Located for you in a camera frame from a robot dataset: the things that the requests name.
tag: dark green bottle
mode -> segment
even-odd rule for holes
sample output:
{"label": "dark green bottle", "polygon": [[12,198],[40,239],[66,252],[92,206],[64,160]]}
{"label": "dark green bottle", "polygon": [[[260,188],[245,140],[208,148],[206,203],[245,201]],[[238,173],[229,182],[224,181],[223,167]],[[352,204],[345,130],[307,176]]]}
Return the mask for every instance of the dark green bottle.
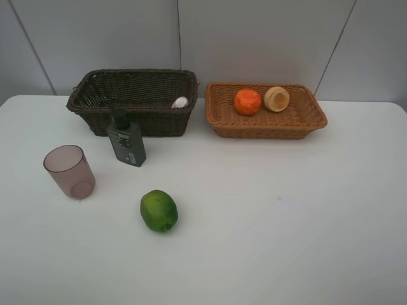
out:
{"label": "dark green bottle", "polygon": [[112,123],[107,128],[116,158],[129,165],[140,167],[146,160],[139,125],[131,123],[126,111],[112,109]]}

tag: orange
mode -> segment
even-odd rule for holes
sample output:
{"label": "orange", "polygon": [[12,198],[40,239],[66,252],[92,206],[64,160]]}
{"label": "orange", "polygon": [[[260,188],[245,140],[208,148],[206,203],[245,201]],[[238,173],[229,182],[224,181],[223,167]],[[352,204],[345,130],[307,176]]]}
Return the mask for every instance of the orange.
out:
{"label": "orange", "polygon": [[235,96],[235,108],[244,116],[252,116],[259,111],[261,98],[257,92],[250,89],[240,90]]}

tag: basket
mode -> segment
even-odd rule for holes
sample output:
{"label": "basket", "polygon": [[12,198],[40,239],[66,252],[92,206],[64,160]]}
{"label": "basket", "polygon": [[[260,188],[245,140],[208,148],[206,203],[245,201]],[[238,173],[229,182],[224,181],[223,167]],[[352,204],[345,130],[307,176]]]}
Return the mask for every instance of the basket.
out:
{"label": "basket", "polygon": [[[67,108],[81,116],[96,135],[107,135],[108,106],[113,106],[126,110],[143,136],[179,137],[197,102],[197,86],[197,77],[190,71],[97,70],[74,88]],[[186,97],[188,105],[171,109],[178,97]]]}
{"label": "basket", "polygon": [[[273,86],[290,94],[290,103],[281,112],[271,112],[264,104],[253,116],[239,114],[234,106],[236,93],[252,89],[263,99]],[[251,83],[211,83],[205,91],[207,121],[220,137],[248,139],[302,139],[328,121],[310,90],[301,85]]]}

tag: basket rim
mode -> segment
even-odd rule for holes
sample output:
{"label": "basket rim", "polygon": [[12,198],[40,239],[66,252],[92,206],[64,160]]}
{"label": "basket rim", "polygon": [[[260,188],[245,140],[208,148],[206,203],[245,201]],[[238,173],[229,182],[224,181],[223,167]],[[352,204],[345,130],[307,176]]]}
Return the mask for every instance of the basket rim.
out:
{"label": "basket rim", "polygon": [[94,75],[98,74],[105,74],[105,73],[110,73],[110,74],[128,74],[128,73],[138,73],[138,72],[146,72],[146,73],[157,73],[157,74],[168,74],[168,73],[173,73],[173,74],[184,74],[190,77],[192,86],[193,86],[193,96],[192,100],[190,103],[183,108],[163,108],[163,107],[146,107],[146,106],[137,106],[137,105],[131,105],[131,106],[120,106],[120,109],[126,110],[128,113],[132,112],[137,112],[137,113],[156,113],[156,114],[171,114],[175,116],[183,116],[185,114],[189,114],[193,108],[195,107],[195,104],[198,99],[198,81],[197,81],[197,76],[195,75],[194,72],[189,71],[189,70],[175,70],[175,69],[99,69],[99,70],[93,70],[85,74],[81,82],[73,88],[73,92],[71,93],[71,96],[68,98],[68,102],[66,107],[76,113],[76,114],[94,114],[94,113],[109,113],[110,109],[107,107],[84,107],[84,106],[79,106],[75,105],[74,101],[78,98],[79,94],[81,91],[84,89],[86,86],[86,82]]}
{"label": "basket rim", "polygon": [[[320,123],[314,124],[306,124],[306,123],[298,123],[298,124],[284,124],[284,123],[275,123],[275,124],[267,124],[267,123],[226,123],[219,120],[216,120],[212,117],[211,107],[214,101],[210,98],[210,91],[213,86],[280,86],[280,87],[298,87],[304,89],[307,94],[310,96],[311,102],[316,106],[318,113],[322,116],[322,121]],[[324,111],[321,109],[318,101],[315,99],[312,92],[303,85],[300,84],[276,84],[276,83],[246,83],[246,82],[220,82],[215,81],[209,83],[205,89],[205,114],[207,121],[214,127],[214,128],[226,128],[226,129],[236,129],[236,128],[244,128],[244,129],[265,129],[265,130],[307,130],[307,131],[314,131],[317,129],[324,128],[328,124],[328,119]]]}

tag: tan round object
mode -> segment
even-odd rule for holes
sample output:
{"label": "tan round object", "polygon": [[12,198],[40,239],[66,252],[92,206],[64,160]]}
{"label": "tan round object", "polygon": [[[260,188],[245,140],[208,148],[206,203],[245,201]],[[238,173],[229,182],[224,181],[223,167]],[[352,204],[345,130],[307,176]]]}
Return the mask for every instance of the tan round object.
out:
{"label": "tan round object", "polygon": [[282,87],[271,87],[265,94],[265,106],[270,111],[283,111],[287,108],[289,101],[290,95]]}

